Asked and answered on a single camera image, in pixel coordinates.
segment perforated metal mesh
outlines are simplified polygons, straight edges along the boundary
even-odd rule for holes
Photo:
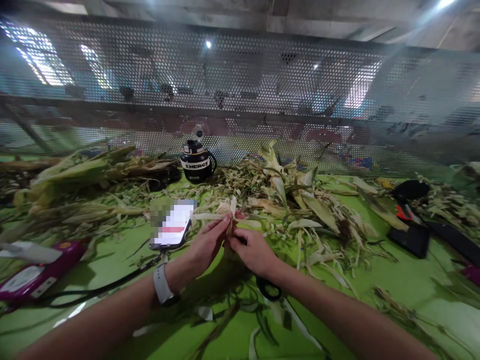
[[[479,159],[478,54],[65,15],[0,26],[4,152],[108,139],[176,156],[202,129],[223,165],[272,139],[329,172]]]

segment blurred phone screen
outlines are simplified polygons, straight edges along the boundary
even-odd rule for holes
[[[165,215],[160,217],[158,233],[151,242],[163,246],[180,244],[194,210],[195,203],[191,200],[175,201]]]

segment wrist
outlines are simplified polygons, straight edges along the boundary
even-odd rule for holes
[[[265,279],[272,284],[279,286],[282,283],[282,279],[285,278],[285,271],[290,268],[288,264],[280,260],[278,257],[272,261],[272,264],[268,267],[268,272],[264,276]]]
[[[187,257],[180,256],[165,264],[165,279],[174,295],[179,295],[195,279],[195,267]]]

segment left hand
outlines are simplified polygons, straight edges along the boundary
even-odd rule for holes
[[[209,268],[219,253],[231,218],[232,214],[229,213],[223,220],[215,220],[203,226],[187,251],[165,265],[165,277],[172,293],[179,294],[189,282]]]

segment green tablecloth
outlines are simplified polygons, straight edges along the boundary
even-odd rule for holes
[[[339,196],[341,200],[353,209],[356,209],[362,218],[370,222],[380,234],[380,239],[386,238],[388,225],[379,219],[357,197]],[[135,269],[132,263],[140,256],[152,255],[145,246],[136,256],[125,260],[138,246],[150,236],[149,225],[126,230],[123,242],[104,240],[98,243],[97,257],[89,263],[80,263],[71,270],[53,291],[94,289],[115,281]],[[358,268],[356,277],[347,276],[356,288],[363,302],[374,305],[371,288],[381,286],[390,291],[395,300],[415,309],[419,314],[440,324],[458,338],[468,344],[480,358],[480,311],[464,303],[458,302],[446,290],[435,285],[431,277],[448,284],[439,262],[452,270],[450,258],[453,256],[442,243],[433,239],[430,243],[427,259],[419,260],[390,241],[384,242],[384,247],[398,260],[392,263],[389,260],[373,256],[369,258],[371,270]],[[292,262],[296,262],[298,249],[294,248],[289,254]],[[222,252],[215,259],[208,272],[218,265]],[[335,278],[320,266],[314,266],[313,271],[326,280],[326,283],[336,289],[353,296],[348,289],[341,288]],[[92,299],[86,307],[97,302]],[[354,355],[308,310],[296,300],[289,298],[290,303],[307,326],[311,335],[324,344],[333,359],[350,359]],[[226,306],[216,305],[214,311]],[[0,359],[10,359],[16,352],[31,344],[43,334],[50,331],[60,320],[67,318],[77,306],[67,309],[22,308],[0,318]],[[269,324],[273,336],[279,346],[272,346],[260,333],[255,340],[258,357],[275,359],[318,359],[324,355],[309,342],[295,324],[289,331],[275,323],[268,312]],[[204,354],[204,359],[247,359],[249,355],[250,334],[258,326],[256,317],[252,313],[238,312],[228,324],[221,336],[214,340]],[[155,331],[143,336],[132,338],[115,349],[112,359],[185,359],[190,357],[195,349],[204,340],[207,334],[215,327],[215,323],[208,322],[191,327],[188,322],[176,324],[162,324]],[[469,359],[471,356],[459,345],[442,335],[437,329],[426,327],[429,333],[440,342],[453,356],[458,359]]]

